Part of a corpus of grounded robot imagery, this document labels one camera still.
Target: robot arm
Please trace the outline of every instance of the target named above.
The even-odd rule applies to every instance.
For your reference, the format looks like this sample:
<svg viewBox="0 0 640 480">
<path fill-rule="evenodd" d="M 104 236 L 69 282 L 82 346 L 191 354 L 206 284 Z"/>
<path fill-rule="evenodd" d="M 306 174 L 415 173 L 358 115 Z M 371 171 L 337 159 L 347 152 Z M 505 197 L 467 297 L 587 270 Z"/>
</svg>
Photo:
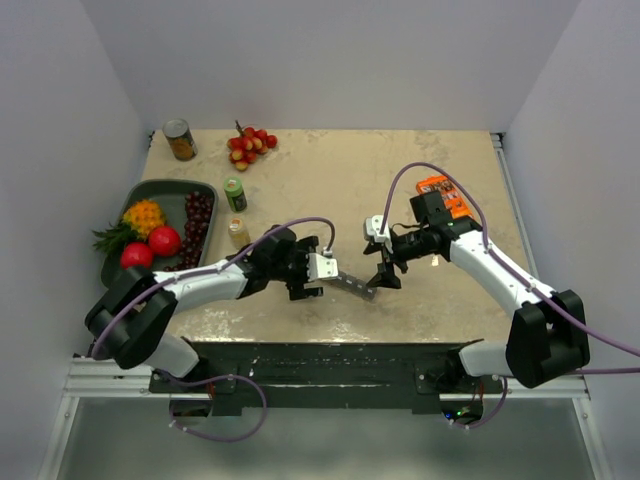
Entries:
<svg viewBox="0 0 640 480">
<path fill-rule="evenodd" d="M 338 265 L 316 253 L 317 246 L 317 237 L 297 240 L 295 233 L 285 228 L 224 270 L 222 266 L 231 257 L 179 273 L 129 268 L 89 312 L 85 325 L 100 337 L 127 304 L 142 292 L 155 289 L 143 305 L 110 327 L 103 346 L 123 369 L 145 363 L 183 378 L 201 359 L 187 341 L 165 332 L 174 314 L 217 300 L 253 295 L 272 280 L 285 283 L 290 300 L 321 296 L 322 288 L 307 288 L 306 284 L 337 277 Z"/>
<path fill-rule="evenodd" d="M 381 230 L 378 226 L 382 216 L 365 221 L 369 244 L 364 253 L 379 251 L 382 255 L 378 273 L 369 286 L 401 288 L 395 267 L 405 273 L 407 261 L 431 254 L 442 255 L 482 285 L 513 323 L 506 345 L 480 341 L 460 349 L 458 359 L 464 374 L 514 376 L 533 388 L 589 362 L 586 334 L 564 321 L 489 254 L 477 222 L 468 216 L 453 219 L 439 192 L 414 197 L 411 206 L 420 226 L 403 235 L 396 235 L 388 227 Z M 521 269 L 491 241 L 489 247 L 543 295 L 584 323 L 582 301 L 574 292 L 555 292 Z"/>
</svg>

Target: dark green tray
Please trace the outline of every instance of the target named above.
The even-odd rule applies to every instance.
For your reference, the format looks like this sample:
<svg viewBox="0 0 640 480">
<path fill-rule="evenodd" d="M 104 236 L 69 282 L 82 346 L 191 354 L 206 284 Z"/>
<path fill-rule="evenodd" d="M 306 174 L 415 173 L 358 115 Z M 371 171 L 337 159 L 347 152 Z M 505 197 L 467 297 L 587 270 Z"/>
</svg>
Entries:
<svg viewBox="0 0 640 480">
<path fill-rule="evenodd" d="M 216 220 L 216 212 L 218 210 L 218 194 L 215 189 L 207 184 L 201 182 L 192 182 L 190 180 L 146 180 L 140 182 L 129 192 L 122 211 L 118 216 L 118 220 L 122 218 L 124 212 L 139 200 L 145 198 L 158 202 L 158 205 L 164 210 L 167 215 L 167 225 L 176 229 L 180 234 L 180 238 L 184 240 L 184 224 L 187 221 L 187 213 L 184 211 L 184 197 L 186 194 L 198 190 L 204 195 L 213 197 L 213 209 L 211 211 L 211 219 L 209 220 L 209 228 L 204 239 L 202 246 L 202 255 L 198 261 L 198 266 L 201 267 L 204 264 L 204 260 L 207 256 L 207 249 L 211 241 L 211 232 L 213 232 L 213 225 Z M 118 278 L 122 268 L 120 268 L 120 255 L 109 255 L 105 258 L 102 264 L 102 271 L 100 272 L 100 280 L 105 287 L 109 287 L 113 281 Z M 153 259 L 152 270 L 159 271 L 164 267 L 175 265 L 180 261 L 180 257 L 175 255 L 173 257 L 159 257 L 156 256 Z"/>
</svg>

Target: orange package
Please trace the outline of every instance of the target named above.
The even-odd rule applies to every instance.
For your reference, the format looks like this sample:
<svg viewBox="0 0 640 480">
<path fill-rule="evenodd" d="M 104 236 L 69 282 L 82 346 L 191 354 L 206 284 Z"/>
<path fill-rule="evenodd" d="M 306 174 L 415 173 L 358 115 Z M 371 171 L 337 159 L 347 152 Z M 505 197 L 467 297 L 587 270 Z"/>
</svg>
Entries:
<svg viewBox="0 0 640 480">
<path fill-rule="evenodd" d="M 426 180 L 418 182 L 416 184 L 416 190 L 418 193 L 428 193 L 438 190 L 442 195 L 442 200 L 444 200 L 447 210 L 451 211 L 453 218 L 464 217 L 465 215 L 469 215 L 473 218 L 471 209 L 467 207 L 467 204 L 460 192 L 458 192 L 458 189 L 444 175 L 429 177 Z"/>
</svg>

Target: food can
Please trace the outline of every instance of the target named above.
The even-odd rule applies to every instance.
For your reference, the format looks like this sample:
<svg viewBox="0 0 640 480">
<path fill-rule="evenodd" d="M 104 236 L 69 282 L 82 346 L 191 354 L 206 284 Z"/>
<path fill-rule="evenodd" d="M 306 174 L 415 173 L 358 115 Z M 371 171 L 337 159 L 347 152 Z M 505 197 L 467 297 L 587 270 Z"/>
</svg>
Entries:
<svg viewBox="0 0 640 480">
<path fill-rule="evenodd" d="M 198 154 L 198 147 L 193 141 L 189 124 L 186 120 L 176 118 L 162 126 L 162 133 L 167 137 L 173 156 L 186 162 Z"/>
<path fill-rule="evenodd" d="M 224 193 L 234 212 L 242 212 L 247 208 L 247 197 L 244 195 L 242 181 L 238 177 L 229 177 L 224 181 Z"/>
<path fill-rule="evenodd" d="M 229 222 L 229 236 L 233 246 L 238 250 L 246 247 L 251 243 L 249 231 L 241 218 L 232 218 Z"/>
</svg>

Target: grapes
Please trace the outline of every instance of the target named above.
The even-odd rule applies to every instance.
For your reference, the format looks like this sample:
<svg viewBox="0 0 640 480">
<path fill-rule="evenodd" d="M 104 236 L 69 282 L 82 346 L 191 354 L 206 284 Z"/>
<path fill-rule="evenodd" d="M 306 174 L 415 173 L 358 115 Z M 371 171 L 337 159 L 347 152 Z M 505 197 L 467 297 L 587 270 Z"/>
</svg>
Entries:
<svg viewBox="0 0 640 480">
<path fill-rule="evenodd" d="M 175 272 L 198 266 L 202 256 L 203 242 L 213 214 L 213 197 L 197 190 L 184 196 L 184 210 L 187 221 L 184 224 L 184 240 L 180 251 L 181 261 L 173 267 L 165 267 L 165 271 Z"/>
</svg>

